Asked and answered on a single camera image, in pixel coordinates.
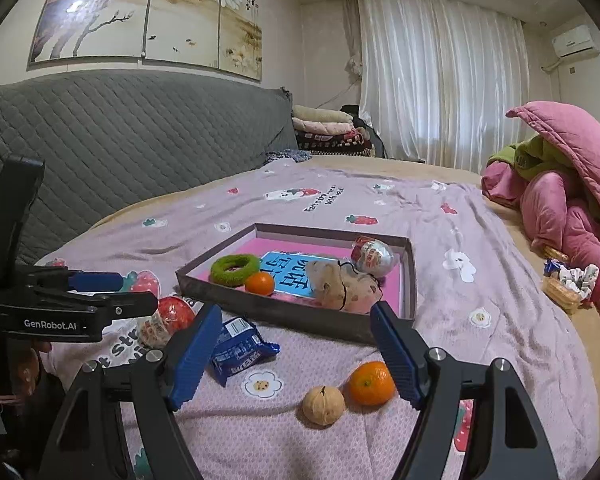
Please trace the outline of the person's left hand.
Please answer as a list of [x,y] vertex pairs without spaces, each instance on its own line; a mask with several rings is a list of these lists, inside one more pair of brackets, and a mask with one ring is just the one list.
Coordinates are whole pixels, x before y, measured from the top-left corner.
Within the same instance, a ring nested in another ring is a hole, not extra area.
[[49,341],[17,340],[17,344],[22,347],[12,352],[0,350],[0,358],[6,359],[6,363],[0,364],[0,371],[4,370],[8,376],[7,391],[0,393],[0,405],[21,405],[33,396],[42,375],[40,355],[52,350]]

